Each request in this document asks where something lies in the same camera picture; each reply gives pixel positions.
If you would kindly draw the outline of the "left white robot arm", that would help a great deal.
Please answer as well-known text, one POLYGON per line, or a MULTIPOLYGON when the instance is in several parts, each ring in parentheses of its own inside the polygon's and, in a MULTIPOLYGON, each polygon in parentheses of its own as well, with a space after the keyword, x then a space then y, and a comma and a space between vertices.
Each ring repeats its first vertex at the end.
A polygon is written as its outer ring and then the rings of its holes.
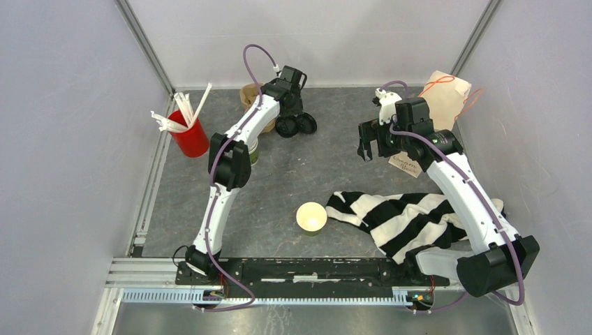
POLYGON ((215 133, 209 150, 209 200, 199 233, 188 248, 185 261, 202 284, 219 277, 215 262, 221 252, 223 230, 232 203, 251 176, 249 147, 274 118, 295 116, 303 112, 301 82, 275 78, 264 84, 262 96, 256 97, 244 116, 225 133, 215 133))

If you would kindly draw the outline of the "black coffee lid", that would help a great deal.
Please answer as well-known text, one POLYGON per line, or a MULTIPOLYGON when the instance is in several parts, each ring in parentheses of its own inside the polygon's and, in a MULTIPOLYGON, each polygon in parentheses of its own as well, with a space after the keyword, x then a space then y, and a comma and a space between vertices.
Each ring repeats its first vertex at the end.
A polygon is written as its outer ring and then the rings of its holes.
POLYGON ((310 135, 317 131, 318 125, 316 120, 306 112, 298 114, 296 116, 298 130, 301 133, 310 135))

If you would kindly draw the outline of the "green paper coffee cup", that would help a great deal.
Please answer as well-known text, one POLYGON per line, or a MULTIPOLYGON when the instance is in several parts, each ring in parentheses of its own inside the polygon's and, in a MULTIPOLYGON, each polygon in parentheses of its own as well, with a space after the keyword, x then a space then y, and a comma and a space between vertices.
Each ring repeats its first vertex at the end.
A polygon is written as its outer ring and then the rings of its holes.
POLYGON ((317 202, 306 202, 297 209, 296 222, 306 236, 316 236, 327 222, 326 209, 317 202))

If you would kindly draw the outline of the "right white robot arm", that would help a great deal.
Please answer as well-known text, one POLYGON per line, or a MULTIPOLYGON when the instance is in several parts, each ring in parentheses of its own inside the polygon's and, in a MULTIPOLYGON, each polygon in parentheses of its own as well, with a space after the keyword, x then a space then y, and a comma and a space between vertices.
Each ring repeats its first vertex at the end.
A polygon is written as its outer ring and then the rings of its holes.
POLYGON ((454 134, 434 128, 425 99, 387 92, 372 101, 380 111, 378 118, 359 124, 358 155, 370 161, 372 141, 380 157, 407 153, 443 192, 470 244, 413 248, 404 278, 420 285, 431 275, 440 276, 460 282, 474 297, 492 293, 509 304, 523 304, 524 279, 540 251, 535 237, 521 236, 495 208, 454 134))

